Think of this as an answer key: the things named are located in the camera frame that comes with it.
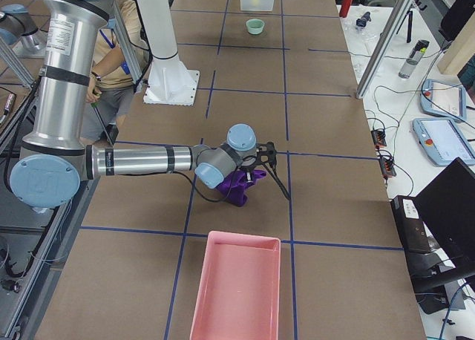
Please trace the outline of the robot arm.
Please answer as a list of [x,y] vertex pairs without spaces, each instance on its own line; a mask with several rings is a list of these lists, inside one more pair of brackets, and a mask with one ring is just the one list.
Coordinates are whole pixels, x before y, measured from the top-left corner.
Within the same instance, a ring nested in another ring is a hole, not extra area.
[[257,158],[252,128],[233,125],[217,148],[98,148],[79,135],[96,37],[119,12],[114,0],[45,0],[51,13],[39,105],[33,130],[12,167],[12,193],[28,206],[54,208],[73,198],[83,180],[100,176],[193,171],[210,189]]

